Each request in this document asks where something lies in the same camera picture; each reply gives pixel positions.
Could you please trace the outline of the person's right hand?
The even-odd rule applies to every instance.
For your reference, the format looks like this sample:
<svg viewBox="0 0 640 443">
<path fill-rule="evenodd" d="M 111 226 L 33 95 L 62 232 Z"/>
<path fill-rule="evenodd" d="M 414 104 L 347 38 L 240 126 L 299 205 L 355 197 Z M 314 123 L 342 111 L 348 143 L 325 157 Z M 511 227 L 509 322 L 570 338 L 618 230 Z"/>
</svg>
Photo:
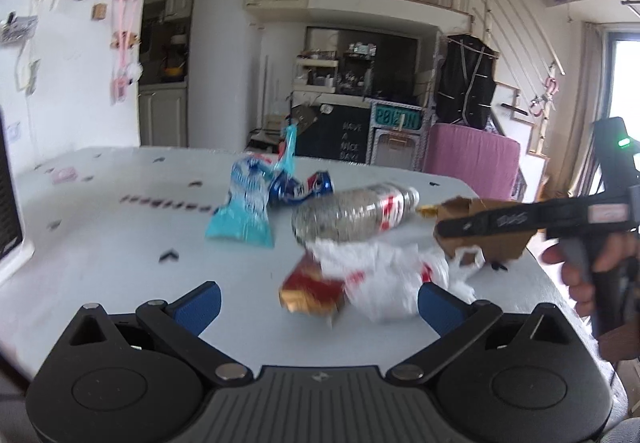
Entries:
<svg viewBox="0 0 640 443">
<path fill-rule="evenodd" d="M 596 273 L 611 272 L 627 259 L 639 256 L 639 239 L 631 233 L 615 233 L 608 236 L 608 240 L 599 253 L 593 270 Z M 585 270 L 579 270 L 576 265 L 567 261 L 559 244 L 553 245 L 541 255 L 544 264 L 562 264 L 561 279 L 568 287 L 570 297 L 576 302 L 575 310 L 580 317 L 590 316 L 596 307 L 594 286 L 585 281 L 582 276 Z"/>
</svg>

